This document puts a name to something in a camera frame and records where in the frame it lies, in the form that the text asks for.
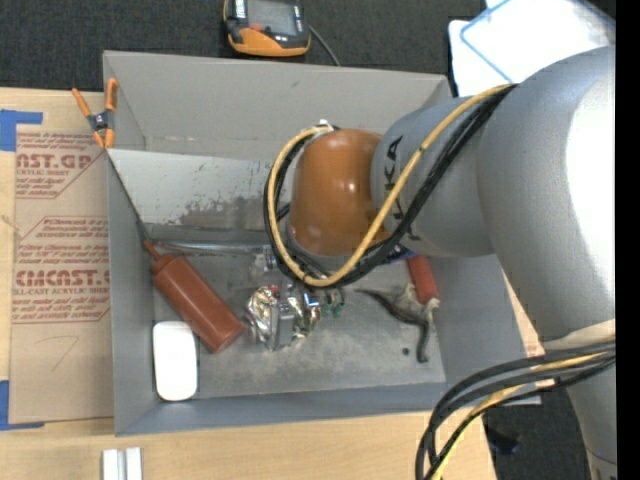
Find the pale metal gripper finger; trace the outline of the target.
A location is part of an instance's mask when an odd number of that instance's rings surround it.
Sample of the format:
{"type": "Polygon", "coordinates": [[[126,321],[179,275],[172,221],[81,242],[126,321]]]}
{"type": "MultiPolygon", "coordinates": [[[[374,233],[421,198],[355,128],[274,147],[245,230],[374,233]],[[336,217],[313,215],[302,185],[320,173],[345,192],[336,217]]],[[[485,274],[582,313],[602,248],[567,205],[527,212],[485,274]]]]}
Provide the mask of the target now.
{"type": "Polygon", "coordinates": [[[274,349],[288,347],[294,338],[295,314],[286,304],[279,303],[275,311],[274,349]]]}

